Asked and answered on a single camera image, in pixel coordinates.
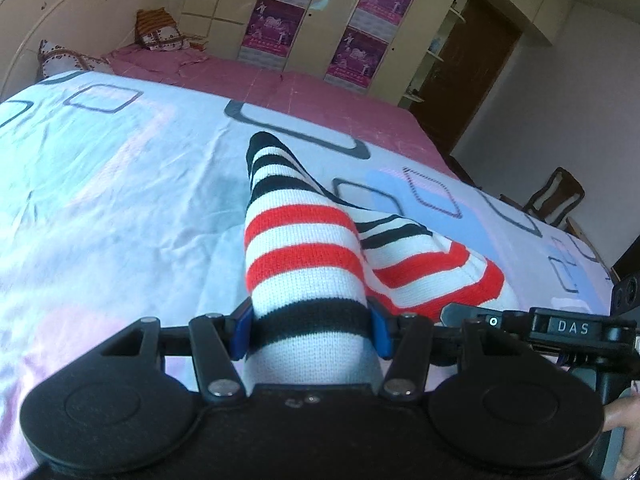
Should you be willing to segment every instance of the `striped sock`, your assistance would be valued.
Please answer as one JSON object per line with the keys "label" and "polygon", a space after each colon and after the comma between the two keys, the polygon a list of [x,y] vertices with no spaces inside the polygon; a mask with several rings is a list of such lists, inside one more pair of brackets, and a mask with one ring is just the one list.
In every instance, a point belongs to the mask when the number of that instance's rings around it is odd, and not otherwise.
{"label": "striped sock", "polygon": [[271,134],[247,152],[244,246],[254,304],[252,383],[377,387],[367,296],[438,319],[451,302],[517,308],[502,271],[412,220],[359,208],[320,186]]}

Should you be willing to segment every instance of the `pink blanket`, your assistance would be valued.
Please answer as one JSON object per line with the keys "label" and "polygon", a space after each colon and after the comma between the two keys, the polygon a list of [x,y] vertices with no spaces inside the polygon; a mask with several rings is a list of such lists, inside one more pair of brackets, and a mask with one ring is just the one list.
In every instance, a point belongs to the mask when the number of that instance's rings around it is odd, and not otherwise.
{"label": "pink blanket", "polygon": [[456,178],[408,111],[312,76],[264,70],[191,48],[160,52],[130,45],[111,52],[108,59],[117,75],[269,108],[400,153]]}

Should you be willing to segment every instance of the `headboard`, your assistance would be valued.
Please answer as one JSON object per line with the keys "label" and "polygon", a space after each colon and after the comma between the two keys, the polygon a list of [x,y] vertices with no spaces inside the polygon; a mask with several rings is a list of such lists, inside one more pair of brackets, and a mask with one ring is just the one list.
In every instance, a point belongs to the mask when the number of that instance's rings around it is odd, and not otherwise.
{"label": "headboard", "polygon": [[42,39],[101,56],[132,43],[136,11],[168,0],[0,0],[0,102],[33,84]]}

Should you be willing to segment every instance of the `chair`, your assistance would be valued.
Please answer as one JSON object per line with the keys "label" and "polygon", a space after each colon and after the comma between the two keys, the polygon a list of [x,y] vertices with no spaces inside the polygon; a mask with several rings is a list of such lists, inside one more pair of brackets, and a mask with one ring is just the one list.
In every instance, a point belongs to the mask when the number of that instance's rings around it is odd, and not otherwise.
{"label": "chair", "polygon": [[503,202],[553,227],[558,227],[583,198],[580,182],[565,168],[556,168],[545,186],[534,193],[524,207],[500,195]]}

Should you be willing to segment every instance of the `patterned pillow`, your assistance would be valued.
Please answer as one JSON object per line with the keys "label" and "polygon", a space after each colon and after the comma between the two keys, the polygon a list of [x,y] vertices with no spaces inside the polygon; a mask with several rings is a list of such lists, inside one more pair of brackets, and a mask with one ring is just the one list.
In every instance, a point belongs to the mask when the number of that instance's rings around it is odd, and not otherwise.
{"label": "patterned pillow", "polygon": [[139,10],[136,19],[136,39],[149,50],[179,50],[188,48],[189,41],[164,7]]}
{"label": "patterned pillow", "polygon": [[52,75],[62,74],[69,70],[95,70],[105,74],[113,74],[109,62],[97,57],[85,56],[75,50],[51,43],[47,40],[40,42],[38,50],[38,79],[46,79]]}

